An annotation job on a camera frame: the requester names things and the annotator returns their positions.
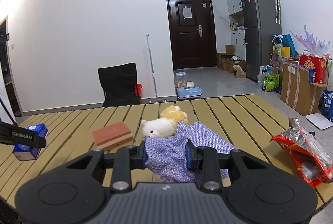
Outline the blue small box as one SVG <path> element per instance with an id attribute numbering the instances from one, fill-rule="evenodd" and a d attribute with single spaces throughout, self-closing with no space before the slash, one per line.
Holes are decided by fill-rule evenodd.
<path id="1" fill-rule="evenodd" d="M 13 154 L 19 161 L 36 160 L 42 148 L 46 147 L 48 129 L 45 124 L 27 126 L 12 133 L 15 141 Z"/>

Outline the purple knit cloth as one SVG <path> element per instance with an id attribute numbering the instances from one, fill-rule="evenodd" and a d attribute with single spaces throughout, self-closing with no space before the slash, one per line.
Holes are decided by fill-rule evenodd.
<path id="1" fill-rule="evenodd" d="M 179 122 L 174 136 L 144 139 L 148 156 L 146 167 L 167 181 L 198 183 L 201 171 L 192 171 L 186 166 L 185 146 L 188 139 L 195 147 L 211 147 L 219 153 L 229 154 L 235 148 L 199 121 L 190 126 Z"/>

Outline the orange scrub sponge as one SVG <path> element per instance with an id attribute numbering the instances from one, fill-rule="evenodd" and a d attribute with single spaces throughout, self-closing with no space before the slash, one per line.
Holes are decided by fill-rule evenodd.
<path id="1" fill-rule="evenodd" d="M 103 151 L 108 151 L 133 140 L 131 130 L 122 121 L 95 130 L 92 135 L 96 146 Z"/>

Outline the white and yellow plush dog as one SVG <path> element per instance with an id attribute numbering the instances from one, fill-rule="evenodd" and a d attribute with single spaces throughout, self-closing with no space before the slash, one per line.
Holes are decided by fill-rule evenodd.
<path id="1" fill-rule="evenodd" d="M 187 114 L 179 106 L 170 105 L 160 113 L 158 119 L 150 121 L 142 120 L 140 125 L 142 126 L 144 137 L 169 138 L 175 134 L 180 121 L 187 124 Z"/>

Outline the blue pet feeder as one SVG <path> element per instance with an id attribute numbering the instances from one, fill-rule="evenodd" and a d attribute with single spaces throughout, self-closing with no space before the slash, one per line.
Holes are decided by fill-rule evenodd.
<path id="1" fill-rule="evenodd" d="M 195 99 L 202 96 L 202 89 L 195 86 L 193 82 L 188 82 L 185 72 L 177 72 L 175 77 L 175 90 L 178 99 Z"/>

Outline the red plastic bucket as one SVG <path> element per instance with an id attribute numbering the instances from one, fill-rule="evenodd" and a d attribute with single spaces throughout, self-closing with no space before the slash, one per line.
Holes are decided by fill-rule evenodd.
<path id="1" fill-rule="evenodd" d="M 143 89 L 143 86 L 139 83 L 136 84 L 135 88 L 134 88 L 134 92 L 135 92 L 135 95 L 137 97 L 141 97 L 142 96 L 142 89 Z"/>

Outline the black folding chair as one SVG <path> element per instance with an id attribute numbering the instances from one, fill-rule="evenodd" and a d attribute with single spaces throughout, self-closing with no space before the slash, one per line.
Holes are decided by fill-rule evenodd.
<path id="1" fill-rule="evenodd" d="M 135 94 L 137 85 L 136 63 L 99 68 L 98 76 L 105 98 L 103 107 L 140 103 L 140 96 Z"/>

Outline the green snack bag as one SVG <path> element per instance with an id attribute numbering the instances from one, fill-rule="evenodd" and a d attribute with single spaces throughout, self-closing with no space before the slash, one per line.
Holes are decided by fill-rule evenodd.
<path id="1" fill-rule="evenodd" d="M 262 81 L 262 91 L 270 92 L 279 88 L 280 75 L 278 73 L 267 73 Z"/>

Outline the red snack bag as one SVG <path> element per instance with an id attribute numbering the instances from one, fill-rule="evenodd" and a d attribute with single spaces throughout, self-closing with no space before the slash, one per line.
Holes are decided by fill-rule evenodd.
<path id="1" fill-rule="evenodd" d="M 271 138 L 287 151 L 301 179 L 316 188 L 332 182 L 332 158 L 298 119 L 288 119 L 289 128 Z"/>

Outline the white mop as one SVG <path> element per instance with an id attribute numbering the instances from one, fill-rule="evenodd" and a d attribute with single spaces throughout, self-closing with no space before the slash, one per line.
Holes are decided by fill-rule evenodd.
<path id="1" fill-rule="evenodd" d="M 158 100 L 158 91 L 157 91 L 157 87 L 156 87 L 155 70 L 154 70 L 154 63 L 153 63 L 153 60 L 152 60 L 152 52 L 151 52 L 151 48 L 150 48 L 149 38 L 150 38 L 150 35 L 149 35 L 149 33 L 147 33 L 146 34 L 146 43 L 147 43 L 147 49 L 148 49 L 148 54 L 149 54 L 149 59 L 150 59 L 150 66 L 151 66 L 152 80 L 153 80 L 153 84 L 154 84 L 155 98 L 156 98 L 156 101 L 157 101 Z"/>

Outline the cardboard box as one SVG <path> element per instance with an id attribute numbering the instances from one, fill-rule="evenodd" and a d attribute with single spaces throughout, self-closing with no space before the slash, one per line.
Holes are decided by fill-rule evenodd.
<path id="1" fill-rule="evenodd" d="M 281 100 L 300 115 L 317 112 L 322 91 L 327 84 L 309 83 L 310 69 L 301 65 L 283 63 Z"/>

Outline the white bathroom scale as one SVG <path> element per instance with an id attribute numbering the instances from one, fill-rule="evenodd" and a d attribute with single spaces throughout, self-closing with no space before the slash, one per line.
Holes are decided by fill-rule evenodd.
<path id="1" fill-rule="evenodd" d="M 320 113 L 313 113 L 311 115 L 306 115 L 306 119 L 311 122 L 319 130 L 326 130 L 333 126 L 332 122 Z"/>

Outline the dark wooden door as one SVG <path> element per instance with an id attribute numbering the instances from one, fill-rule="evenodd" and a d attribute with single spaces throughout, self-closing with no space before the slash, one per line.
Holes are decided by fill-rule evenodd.
<path id="1" fill-rule="evenodd" d="M 211 0 L 167 0 L 173 69 L 217 66 Z"/>

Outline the red gift bag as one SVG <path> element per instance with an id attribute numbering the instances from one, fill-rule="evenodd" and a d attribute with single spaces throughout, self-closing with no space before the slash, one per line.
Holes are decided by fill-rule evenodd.
<path id="1" fill-rule="evenodd" d="M 325 83 L 326 59 L 319 58 L 313 55 L 300 55 L 299 63 L 300 65 L 315 70 L 316 72 L 316 76 L 314 79 L 315 83 L 318 84 Z"/>

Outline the grey refrigerator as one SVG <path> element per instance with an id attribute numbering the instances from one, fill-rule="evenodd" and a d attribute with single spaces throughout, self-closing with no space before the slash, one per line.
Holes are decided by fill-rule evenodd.
<path id="1" fill-rule="evenodd" d="M 241 0 L 243 8 L 246 75 L 257 80 L 260 67 L 270 64 L 273 52 L 273 35 L 281 34 L 276 19 L 275 0 Z"/>

